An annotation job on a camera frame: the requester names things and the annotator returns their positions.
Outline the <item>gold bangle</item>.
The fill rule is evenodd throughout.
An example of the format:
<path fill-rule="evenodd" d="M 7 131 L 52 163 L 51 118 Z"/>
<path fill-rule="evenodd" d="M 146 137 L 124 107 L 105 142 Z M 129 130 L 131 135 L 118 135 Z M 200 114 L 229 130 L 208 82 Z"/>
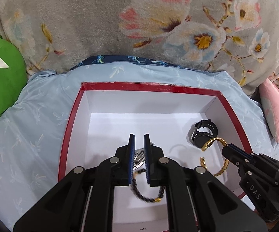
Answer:
<path fill-rule="evenodd" d="M 209 170 L 209 168 L 204 156 L 208 156 L 208 162 L 212 162 L 212 166 L 214 169 L 217 168 L 217 165 L 221 165 L 221 162 L 223 161 L 223 165 L 220 170 L 213 174 L 215 177 L 224 174 L 230 164 L 230 161 L 228 159 L 222 157 L 220 150 L 220 148 L 223 148 L 227 145 L 228 143 L 223 138 L 215 137 L 209 139 L 201 148 L 201 151 L 204 152 L 204 154 L 203 157 L 199 158 L 200 165 L 207 171 Z"/>

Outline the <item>black smartwatch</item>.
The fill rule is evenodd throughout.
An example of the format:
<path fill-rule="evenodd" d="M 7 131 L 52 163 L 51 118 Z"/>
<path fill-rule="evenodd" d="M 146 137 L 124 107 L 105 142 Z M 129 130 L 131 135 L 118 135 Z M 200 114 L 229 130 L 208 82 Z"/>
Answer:
<path fill-rule="evenodd" d="M 218 133 L 218 128 L 211 119 L 202 119 L 195 123 L 191 140 L 196 147 L 202 148 L 210 139 L 216 138 Z"/>

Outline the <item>silver metal wristwatch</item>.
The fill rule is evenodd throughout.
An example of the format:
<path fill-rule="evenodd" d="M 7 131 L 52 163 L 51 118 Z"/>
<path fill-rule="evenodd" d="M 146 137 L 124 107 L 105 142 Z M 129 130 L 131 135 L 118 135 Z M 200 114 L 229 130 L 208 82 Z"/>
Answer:
<path fill-rule="evenodd" d="M 133 170 L 140 168 L 145 162 L 144 148 L 136 149 L 134 153 Z"/>

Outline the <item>red gift box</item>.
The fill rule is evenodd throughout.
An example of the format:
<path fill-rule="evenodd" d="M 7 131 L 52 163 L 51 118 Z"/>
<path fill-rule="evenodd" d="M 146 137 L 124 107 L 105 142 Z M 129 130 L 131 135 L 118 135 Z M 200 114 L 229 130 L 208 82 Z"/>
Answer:
<path fill-rule="evenodd" d="M 74 101 L 60 153 L 58 180 L 76 166 L 98 166 L 135 135 L 144 135 L 181 166 L 200 165 L 204 152 L 189 140 L 195 123 L 211 119 L 218 136 L 248 154 L 252 152 L 237 115 L 220 91 L 159 83 L 82 82 Z M 211 173 L 214 169 L 204 156 Z M 169 231 L 166 200 L 148 204 L 130 188 L 115 187 L 113 231 Z"/>

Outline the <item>pink cartoon pillow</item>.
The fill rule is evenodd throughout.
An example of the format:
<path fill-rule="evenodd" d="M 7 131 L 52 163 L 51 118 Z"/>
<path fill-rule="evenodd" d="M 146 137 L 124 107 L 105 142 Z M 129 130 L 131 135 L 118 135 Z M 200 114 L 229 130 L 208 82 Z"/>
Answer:
<path fill-rule="evenodd" d="M 270 132 L 279 142 L 279 88 L 267 78 L 259 86 L 259 95 Z"/>

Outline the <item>light blue palm bedsheet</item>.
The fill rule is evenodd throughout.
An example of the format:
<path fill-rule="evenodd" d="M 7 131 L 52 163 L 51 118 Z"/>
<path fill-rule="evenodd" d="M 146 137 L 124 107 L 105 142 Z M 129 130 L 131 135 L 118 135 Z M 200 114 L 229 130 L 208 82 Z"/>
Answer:
<path fill-rule="evenodd" d="M 0 117 L 0 220 L 8 229 L 57 182 L 62 138 L 82 82 L 153 82 L 221 91 L 238 116 L 252 149 L 279 160 L 258 102 L 226 72 L 209 73 L 137 63 L 84 61 L 73 70 L 31 76 L 16 103 Z"/>

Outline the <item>grey floral blanket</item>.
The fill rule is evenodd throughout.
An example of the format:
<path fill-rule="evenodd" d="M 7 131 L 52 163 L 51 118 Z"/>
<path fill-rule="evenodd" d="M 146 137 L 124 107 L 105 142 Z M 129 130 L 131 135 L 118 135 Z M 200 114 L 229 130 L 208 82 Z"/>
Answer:
<path fill-rule="evenodd" d="M 128 55 L 279 87 L 279 0 L 0 0 L 0 32 L 29 74 Z"/>

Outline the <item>green round cushion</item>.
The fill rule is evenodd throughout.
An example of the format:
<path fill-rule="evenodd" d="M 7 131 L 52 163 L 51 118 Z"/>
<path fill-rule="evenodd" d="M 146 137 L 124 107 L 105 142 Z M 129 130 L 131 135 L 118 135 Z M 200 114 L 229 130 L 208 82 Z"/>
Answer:
<path fill-rule="evenodd" d="M 24 58 L 13 44 L 0 38 L 0 117 L 14 105 L 26 83 Z"/>

